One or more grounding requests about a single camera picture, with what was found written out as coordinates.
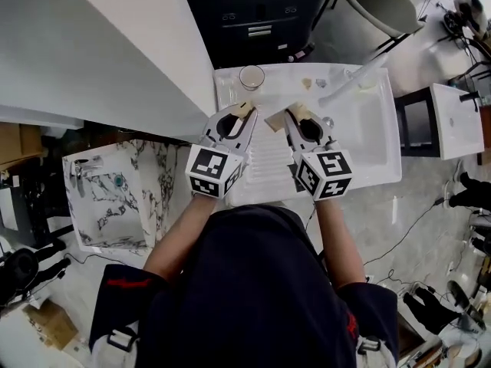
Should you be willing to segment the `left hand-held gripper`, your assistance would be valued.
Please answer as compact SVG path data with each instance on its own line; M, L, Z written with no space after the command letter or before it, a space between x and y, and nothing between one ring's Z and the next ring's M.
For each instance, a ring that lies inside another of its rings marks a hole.
M193 144L186 164L192 194L223 199L242 176L247 148L258 117L248 101L227 107L208 119L200 142Z

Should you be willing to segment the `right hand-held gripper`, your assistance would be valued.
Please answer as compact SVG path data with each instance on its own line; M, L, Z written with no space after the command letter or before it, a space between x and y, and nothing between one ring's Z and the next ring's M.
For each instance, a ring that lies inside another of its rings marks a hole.
M342 197L350 188L353 165L350 153L332 136L330 126L303 103L265 118L276 133L285 128L296 165L295 181L314 200Z

